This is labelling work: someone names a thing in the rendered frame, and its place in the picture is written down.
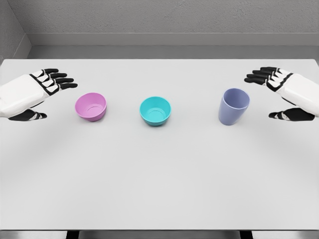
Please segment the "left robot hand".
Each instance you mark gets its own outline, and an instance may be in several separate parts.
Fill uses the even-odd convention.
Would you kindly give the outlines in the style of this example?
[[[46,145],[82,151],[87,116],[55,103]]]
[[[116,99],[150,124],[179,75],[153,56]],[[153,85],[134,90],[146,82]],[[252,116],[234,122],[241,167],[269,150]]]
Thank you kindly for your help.
[[[47,118],[33,108],[56,93],[76,88],[73,78],[58,69],[41,69],[19,76],[0,86],[0,118],[11,121],[33,121]]]

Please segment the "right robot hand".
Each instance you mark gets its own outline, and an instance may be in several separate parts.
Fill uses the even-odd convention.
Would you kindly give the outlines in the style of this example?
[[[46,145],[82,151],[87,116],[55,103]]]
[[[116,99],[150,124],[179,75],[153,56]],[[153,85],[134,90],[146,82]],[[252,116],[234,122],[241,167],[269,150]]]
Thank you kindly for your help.
[[[246,83],[266,86],[283,100],[295,106],[269,113],[271,119],[313,121],[319,118],[319,84],[297,73],[276,67],[261,67],[246,75]]]

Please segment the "pink bowl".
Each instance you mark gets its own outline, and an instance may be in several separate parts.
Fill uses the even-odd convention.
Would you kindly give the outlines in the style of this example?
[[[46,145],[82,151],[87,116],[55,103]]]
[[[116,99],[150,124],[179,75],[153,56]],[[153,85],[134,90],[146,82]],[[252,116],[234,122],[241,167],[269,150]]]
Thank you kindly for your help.
[[[98,121],[106,113],[107,101],[99,93],[86,93],[80,96],[75,102],[75,112],[87,121]]]

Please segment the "lavender cup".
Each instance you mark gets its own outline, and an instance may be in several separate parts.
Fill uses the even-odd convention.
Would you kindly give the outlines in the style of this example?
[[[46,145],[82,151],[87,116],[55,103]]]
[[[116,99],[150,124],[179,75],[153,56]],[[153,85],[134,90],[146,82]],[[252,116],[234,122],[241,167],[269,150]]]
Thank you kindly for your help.
[[[238,88],[226,90],[220,102],[219,120],[224,125],[235,124],[250,104],[249,95]]]

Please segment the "teal bowl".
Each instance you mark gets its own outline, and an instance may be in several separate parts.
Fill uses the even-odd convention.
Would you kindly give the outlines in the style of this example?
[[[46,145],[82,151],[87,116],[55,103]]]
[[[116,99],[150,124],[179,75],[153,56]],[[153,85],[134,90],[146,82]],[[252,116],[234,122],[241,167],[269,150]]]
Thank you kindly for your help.
[[[142,119],[151,126],[160,126],[166,123],[171,114],[171,105],[165,98],[149,97],[140,105]]]

